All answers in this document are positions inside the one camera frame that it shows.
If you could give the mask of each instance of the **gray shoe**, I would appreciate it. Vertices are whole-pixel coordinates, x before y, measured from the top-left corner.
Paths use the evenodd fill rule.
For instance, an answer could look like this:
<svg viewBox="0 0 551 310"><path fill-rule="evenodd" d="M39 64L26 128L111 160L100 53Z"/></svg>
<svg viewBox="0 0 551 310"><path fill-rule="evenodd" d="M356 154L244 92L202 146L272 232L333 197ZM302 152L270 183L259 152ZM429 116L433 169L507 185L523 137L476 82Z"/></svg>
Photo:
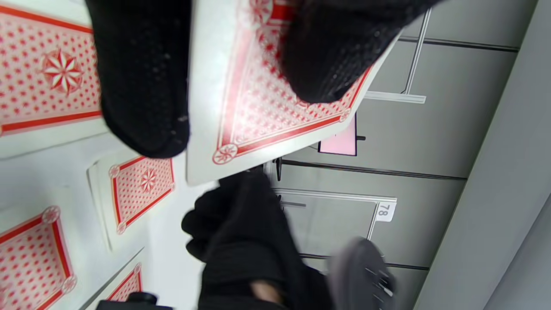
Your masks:
<svg viewBox="0 0 551 310"><path fill-rule="evenodd" d="M337 310L394 309L396 280L365 238L353 240L329 261L328 281Z"/></svg>

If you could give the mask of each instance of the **red and white playing card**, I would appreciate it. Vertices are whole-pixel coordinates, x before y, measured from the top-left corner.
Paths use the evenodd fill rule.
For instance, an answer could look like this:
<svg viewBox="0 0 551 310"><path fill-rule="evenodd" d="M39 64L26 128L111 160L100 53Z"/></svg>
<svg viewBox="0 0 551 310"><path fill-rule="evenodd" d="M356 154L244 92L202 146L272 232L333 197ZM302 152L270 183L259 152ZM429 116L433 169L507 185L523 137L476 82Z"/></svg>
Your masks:
<svg viewBox="0 0 551 310"><path fill-rule="evenodd" d="M102 300L126 301L130 293L143 291L143 267L148 265L146 257L142 249L88 302L86 310L95 310Z"/></svg>
<svg viewBox="0 0 551 310"><path fill-rule="evenodd" d="M35 193L0 209L0 309L67 309L80 297L75 270L82 266L72 264L79 248L65 229L74 227L67 225L72 216L62 196Z"/></svg>
<svg viewBox="0 0 551 310"><path fill-rule="evenodd" d="M142 218L175 190L172 159L151 159L130 149L99 160L88 178L111 250L132 240L143 229Z"/></svg>
<svg viewBox="0 0 551 310"><path fill-rule="evenodd" d="M330 104L306 104L279 68L295 0L195 1L187 180L249 169L344 130L385 61Z"/></svg>
<svg viewBox="0 0 551 310"><path fill-rule="evenodd" d="M107 131L92 30L28 11L0 6L0 158Z"/></svg>

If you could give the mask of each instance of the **white label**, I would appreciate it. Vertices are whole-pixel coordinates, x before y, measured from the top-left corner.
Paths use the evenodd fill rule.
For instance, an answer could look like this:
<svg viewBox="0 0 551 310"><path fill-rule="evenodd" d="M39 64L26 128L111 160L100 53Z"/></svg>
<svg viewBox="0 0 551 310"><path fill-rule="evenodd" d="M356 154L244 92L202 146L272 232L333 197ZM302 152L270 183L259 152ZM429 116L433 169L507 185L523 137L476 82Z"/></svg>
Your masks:
<svg viewBox="0 0 551 310"><path fill-rule="evenodd" d="M395 202L379 202L379 205L377 206L377 214L375 215L375 221L391 222L394 217L395 210Z"/></svg>

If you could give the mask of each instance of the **black stripe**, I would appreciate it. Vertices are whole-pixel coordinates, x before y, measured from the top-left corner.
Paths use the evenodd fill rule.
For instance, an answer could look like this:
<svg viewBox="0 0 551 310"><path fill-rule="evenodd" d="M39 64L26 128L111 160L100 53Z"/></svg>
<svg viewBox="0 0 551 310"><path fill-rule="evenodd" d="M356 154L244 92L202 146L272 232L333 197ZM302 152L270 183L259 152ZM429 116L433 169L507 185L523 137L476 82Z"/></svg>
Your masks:
<svg viewBox="0 0 551 310"><path fill-rule="evenodd" d="M417 38L410 37L410 36L403 36L403 37L400 37L398 41L417 43ZM438 40L438 39L428 39L428 38L423 41L423 44L461 47L464 49L511 52L511 53L518 53L518 51L520 50L518 47L512 47L512 46L479 44L479 43L470 43L470 42L461 42L461 41L452 41L452 40Z"/></svg>
<svg viewBox="0 0 551 310"><path fill-rule="evenodd" d="M423 271L429 271L430 270L430 268L428 268L428 267L393 264L393 263L386 263L386 266L387 267L394 267L394 268L402 268L402 269L412 269L412 270L423 270Z"/></svg>
<svg viewBox="0 0 551 310"><path fill-rule="evenodd" d="M359 173L394 175L396 177L408 177L408 178L419 178L419 179L456 180L456 181L466 181L467 180L467 178L450 177L448 175L437 175L437 174L405 172L405 171L397 171L397 170L385 170L385 169L375 169L375 168L365 168L365 167L354 167L354 166L347 166L347 165L307 163L307 162L291 161L291 160L288 160L288 159L282 160L282 164L292 165L292 166L299 166L299 167L323 168L323 169L330 169L330 170L340 170L340 171L359 172Z"/></svg>
<svg viewBox="0 0 551 310"><path fill-rule="evenodd" d="M301 258L308 258L308 259L328 259L331 256L300 253L300 257ZM430 268L428 268L428 267L394 264L394 263L386 263L386 266L387 267L394 267L394 268L401 268L401 269L411 269L411 270L422 270L422 271L429 271L430 270Z"/></svg>

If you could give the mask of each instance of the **red patterned card back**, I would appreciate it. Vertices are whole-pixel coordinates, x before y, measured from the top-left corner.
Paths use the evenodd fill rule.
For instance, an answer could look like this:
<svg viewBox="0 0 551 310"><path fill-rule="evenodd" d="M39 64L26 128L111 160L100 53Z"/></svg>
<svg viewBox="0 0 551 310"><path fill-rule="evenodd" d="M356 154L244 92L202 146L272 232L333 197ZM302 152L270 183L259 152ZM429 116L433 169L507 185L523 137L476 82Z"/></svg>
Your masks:
<svg viewBox="0 0 551 310"><path fill-rule="evenodd" d="M126 301L128 295L142 291L142 264L138 263L132 272L122 281L121 284L107 298L111 301Z"/></svg>
<svg viewBox="0 0 551 310"><path fill-rule="evenodd" d="M358 98L367 71L334 103L301 101L280 70L280 42L296 1L242 1L226 83L215 164L344 121Z"/></svg>
<svg viewBox="0 0 551 310"><path fill-rule="evenodd" d="M138 157L109 170L115 205L117 233L174 190L172 159Z"/></svg>
<svg viewBox="0 0 551 310"><path fill-rule="evenodd" d="M92 30L0 6L0 135L100 116Z"/></svg>
<svg viewBox="0 0 551 310"><path fill-rule="evenodd" d="M48 207L0 235L0 309L48 309L75 287L60 214Z"/></svg>

